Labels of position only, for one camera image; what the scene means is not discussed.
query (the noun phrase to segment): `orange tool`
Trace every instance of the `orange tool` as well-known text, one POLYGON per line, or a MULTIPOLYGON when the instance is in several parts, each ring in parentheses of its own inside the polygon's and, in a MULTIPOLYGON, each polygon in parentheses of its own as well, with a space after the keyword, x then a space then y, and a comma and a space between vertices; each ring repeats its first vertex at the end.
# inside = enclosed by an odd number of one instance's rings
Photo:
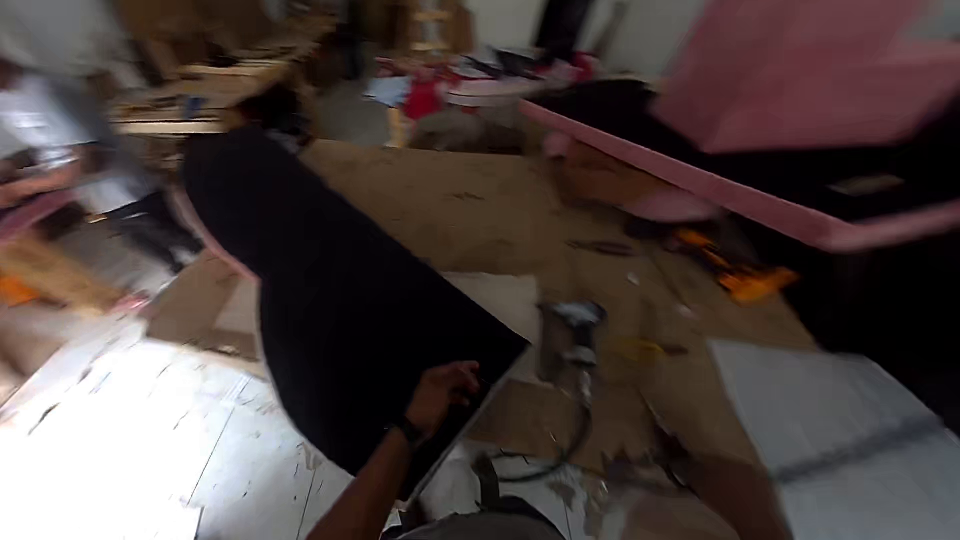
POLYGON ((800 276, 783 267, 765 268, 748 262, 730 262, 713 240, 691 229, 677 229, 668 242, 670 251, 693 256, 709 270, 734 302, 746 305, 775 293, 800 276))

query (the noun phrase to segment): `black strap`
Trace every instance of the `black strap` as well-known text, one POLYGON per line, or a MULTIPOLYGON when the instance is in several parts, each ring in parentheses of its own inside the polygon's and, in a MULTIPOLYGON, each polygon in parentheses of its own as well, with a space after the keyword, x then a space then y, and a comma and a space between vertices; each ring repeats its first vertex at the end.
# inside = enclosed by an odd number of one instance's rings
POLYGON ((391 422, 387 426, 387 430, 390 428, 397 428, 398 430, 402 431, 403 436, 406 437, 407 442, 410 443, 410 448, 413 450, 415 450, 417 446, 423 442, 423 431, 414 426, 413 422, 410 422, 406 416, 401 416, 391 422))

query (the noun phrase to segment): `red object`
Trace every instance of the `red object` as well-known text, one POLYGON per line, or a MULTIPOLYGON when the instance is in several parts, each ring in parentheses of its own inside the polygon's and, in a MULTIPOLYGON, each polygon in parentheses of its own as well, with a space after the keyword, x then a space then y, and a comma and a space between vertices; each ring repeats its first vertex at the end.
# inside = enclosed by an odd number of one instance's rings
POLYGON ((427 83, 414 82, 410 87, 410 95, 403 104, 403 112, 407 118, 417 121, 441 109, 443 104, 437 95, 437 81, 427 83))

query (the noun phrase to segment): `clutter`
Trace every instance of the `clutter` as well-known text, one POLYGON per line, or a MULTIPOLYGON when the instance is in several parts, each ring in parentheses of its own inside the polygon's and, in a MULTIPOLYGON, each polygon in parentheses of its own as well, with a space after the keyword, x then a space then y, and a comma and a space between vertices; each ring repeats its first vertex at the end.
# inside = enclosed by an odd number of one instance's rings
POLYGON ((622 242, 609 242, 605 240, 567 240, 566 245, 577 250, 587 250, 603 255, 613 255, 616 257, 635 257, 634 248, 622 242))

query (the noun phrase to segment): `wooden furniture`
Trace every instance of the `wooden furniture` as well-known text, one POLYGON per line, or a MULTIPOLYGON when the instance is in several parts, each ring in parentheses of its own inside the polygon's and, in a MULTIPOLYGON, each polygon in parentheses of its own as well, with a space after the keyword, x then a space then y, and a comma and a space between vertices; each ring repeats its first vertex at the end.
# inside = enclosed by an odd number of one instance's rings
POLYGON ((117 133, 124 135, 225 133, 244 123, 237 105, 274 85, 286 84, 297 93, 313 134, 320 133, 313 86, 306 82, 294 61, 244 66, 242 72, 236 74, 191 74, 190 77, 195 80, 176 81, 117 102, 109 111, 110 123, 117 133), (177 96, 200 97, 204 102, 189 118, 184 117, 182 98, 167 108, 151 105, 177 96))
POLYGON ((256 45, 231 51, 241 59, 230 67, 190 63, 177 68, 179 80, 129 99, 116 101, 109 111, 114 129, 124 135, 191 135, 224 133, 245 120, 236 109, 244 100, 283 84, 293 89, 300 108, 310 120, 313 136, 321 135, 316 92, 303 72, 320 47, 319 39, 335 28, 332 17, 311 16, 291 20, 286 29, 256 45), (163 100, 176 102, 157 106, 163 100), (203 98, 190 117, 184 114, 187 97, 203 98))

